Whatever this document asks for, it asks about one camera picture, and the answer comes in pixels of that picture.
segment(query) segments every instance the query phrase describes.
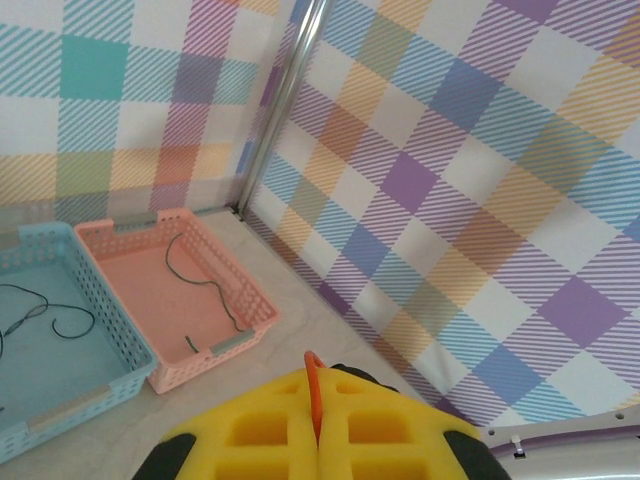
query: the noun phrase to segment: plaid wallpaper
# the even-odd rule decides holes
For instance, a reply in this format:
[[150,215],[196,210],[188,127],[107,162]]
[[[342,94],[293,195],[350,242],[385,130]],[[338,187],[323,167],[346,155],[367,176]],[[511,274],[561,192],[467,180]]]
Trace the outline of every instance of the plaid wallpaper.
[[640,402],[636,0],[337,0],[250,224],[438,407]]
[[224,205],[292,6],[0,2],[0,226]]

